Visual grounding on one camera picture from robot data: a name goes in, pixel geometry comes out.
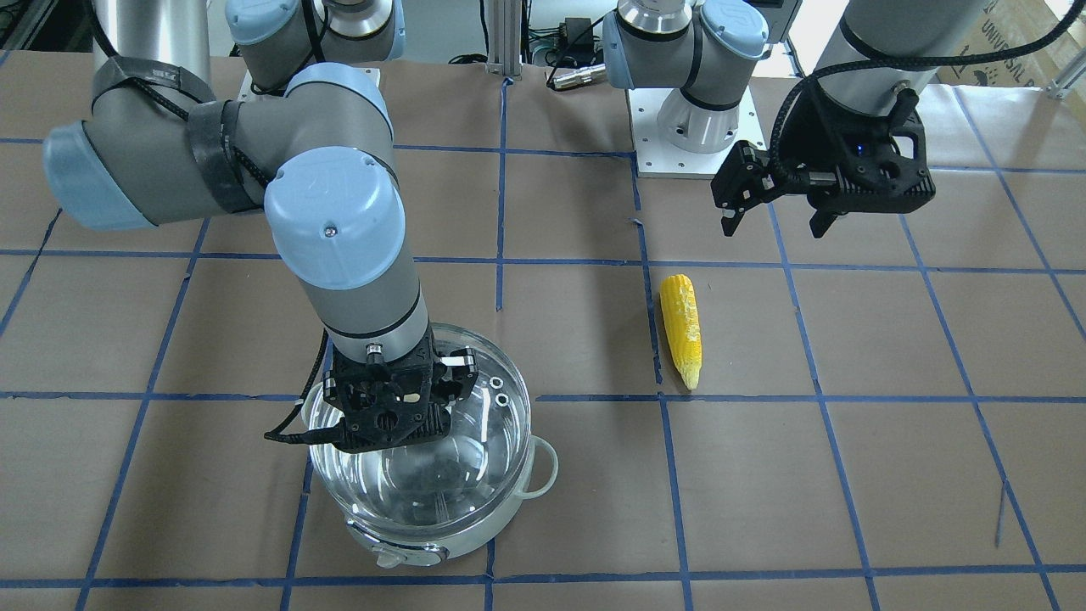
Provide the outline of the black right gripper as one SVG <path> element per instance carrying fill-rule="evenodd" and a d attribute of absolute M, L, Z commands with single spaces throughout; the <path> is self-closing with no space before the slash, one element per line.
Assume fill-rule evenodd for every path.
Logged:
<path fill-rule="evenodd" d="M 427 328 L 420 341 L 424 360 L 424 382 L 420 400 L 427 407 L 451 407 L 472 394 L 479 377 L 476 351 L 463 345 L 456 351 L 441 352 L 435 331 Z"/>

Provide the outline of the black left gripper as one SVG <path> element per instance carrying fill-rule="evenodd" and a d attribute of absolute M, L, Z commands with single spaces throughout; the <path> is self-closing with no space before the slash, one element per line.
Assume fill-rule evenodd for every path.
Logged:
<path fill-rule="evenodd" d="M 826 236 L 845 216 L 839 154 L 835 152 L 823 109 L 826 96 L 817 78 L 804 78 L 776 110 L 769 144 L 740 140 L 711 179 L 714 204 L 721 209 L 723 236 L 736 236 L 746 212 L 787 194 L 803 194 L 815 208 L 811 236 Z"/>

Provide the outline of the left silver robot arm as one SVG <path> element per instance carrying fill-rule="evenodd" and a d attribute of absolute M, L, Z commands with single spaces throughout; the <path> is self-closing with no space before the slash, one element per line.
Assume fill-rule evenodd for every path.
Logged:
<path fill-rule="evenodd" d="M 675 147 L 728 150 L 711 181 L 722 231 L 757 205 L 807 198 L 820 238 L 853 213 L 908 214 L 936 193 L 921 92 L 950 61 L 982 1 L 850 1 L 817 71 L 782 105 L 768 142 L 728 136 L 783 1 L 620 1 L 602 20 L 602 58 L 619 89 L 662 88 L 658 120 Z"/>

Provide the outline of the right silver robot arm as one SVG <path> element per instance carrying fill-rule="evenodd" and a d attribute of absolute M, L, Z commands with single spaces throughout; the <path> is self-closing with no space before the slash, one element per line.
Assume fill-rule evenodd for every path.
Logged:
<path fill-rule="evenodd" d="M 249 76 L 266 96 L 212 92 L 197 1 L 87 1 L 100 58 L 92 117 L 43 147 L 62 209 L 93 231 L 261 212 L 334 347 L 333 380 L 413 357 L 431 400 L 439 357 L 411 256 L 383 96 L 358 62 L 392 59 L 402 15 L 386 1 L 229 1 Z"/>

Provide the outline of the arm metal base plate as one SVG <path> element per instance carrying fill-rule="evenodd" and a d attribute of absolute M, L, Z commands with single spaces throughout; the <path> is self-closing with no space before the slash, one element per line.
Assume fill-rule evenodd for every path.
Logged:
<path fill-rule="evenodd" d="M 350 92 L 359 94 L 372 104 L 372 107 L 388 116 L 383 94 L 381 94 L 378 84 L 372 81 L 372 78 L 367 69 L 336 62 L 311 64 L 310 66 L 306 66 L 305 69 L 299 71 L 299 73 L 287 82 L 283 93 L 286 94 L 299 86 L 311 82 L 325 82 L 345 88 L 350 90 Z"/>
<path fill-rule="evenodd" d="M 627 97 L 640 177 L 710 179 L 733 144 L 765 148 L 749 89 L 725 111 L 696 107 L 678 89 L 633 89 Z"/>

